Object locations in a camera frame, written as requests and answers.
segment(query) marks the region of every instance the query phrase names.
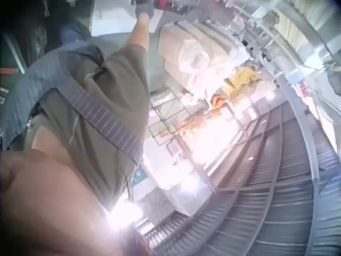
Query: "hand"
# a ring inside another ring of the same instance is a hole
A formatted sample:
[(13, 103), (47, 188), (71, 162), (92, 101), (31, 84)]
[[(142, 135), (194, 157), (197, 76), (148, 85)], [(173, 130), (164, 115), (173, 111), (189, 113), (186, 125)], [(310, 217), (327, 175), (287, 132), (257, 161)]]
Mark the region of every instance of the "hand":
[(152, 0), (148, 0), (148, 3), (138, 4), (136, 6), (135, 14), (136, 18), (139, 18), (140, 14), (146, 13), (149, 18), (153, 18), (154, 16), (154, 6), (152, 4)]

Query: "skin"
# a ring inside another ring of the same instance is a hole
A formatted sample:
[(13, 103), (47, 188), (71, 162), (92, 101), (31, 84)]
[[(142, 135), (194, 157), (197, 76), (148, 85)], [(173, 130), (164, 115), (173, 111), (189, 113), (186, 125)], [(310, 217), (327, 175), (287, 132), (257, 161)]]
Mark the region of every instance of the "skin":
[[(149, 48), (150, 18), (142, 13), (126, 45)], [(1, 154), (2, 220), (33, 255), (123, 255), (107, 212), (45, 127), (32, 149)]]

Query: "striped fabric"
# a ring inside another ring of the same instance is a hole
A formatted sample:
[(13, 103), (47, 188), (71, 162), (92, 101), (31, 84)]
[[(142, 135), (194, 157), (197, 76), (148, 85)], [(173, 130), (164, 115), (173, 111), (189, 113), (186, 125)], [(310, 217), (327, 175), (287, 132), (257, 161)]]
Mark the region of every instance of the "striped fabric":
[(106, 106), (89, 95), (71, 76), (84, 58), (99, 66), (102, 54), (94, 45), (75, 42), (52, 51), (35, 62), (6, 100), (1, 112), (2, 150), (21, 134), (36, 103), (49, 91), (58, 90), (70, 105), (98, 132), (136, 164), (142, 145)]

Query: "yellow object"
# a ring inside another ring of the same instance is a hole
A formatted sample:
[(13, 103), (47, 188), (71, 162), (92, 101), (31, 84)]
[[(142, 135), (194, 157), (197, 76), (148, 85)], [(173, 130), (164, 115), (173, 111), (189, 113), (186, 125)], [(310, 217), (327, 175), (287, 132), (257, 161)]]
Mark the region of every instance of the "yellow object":
[(259, 80), (260, 76), (253, 68), (242, 67), (234, 76), (225, 80), (226, 86), (222, 87), (222, 90), (233, 101), (242, 95), (252, 82)]

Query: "white panel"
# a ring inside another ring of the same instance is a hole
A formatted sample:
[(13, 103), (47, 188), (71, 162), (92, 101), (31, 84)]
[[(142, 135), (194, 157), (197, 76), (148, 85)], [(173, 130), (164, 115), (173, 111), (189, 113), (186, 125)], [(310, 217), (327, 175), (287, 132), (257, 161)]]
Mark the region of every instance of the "white panel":
[[(135, 6), (129, 0), (95, 0), (91, 18), (91, 35), (130, 33), (136, 23)], [(155, 10), (149, 32), (154, 33), (163, 11)]]

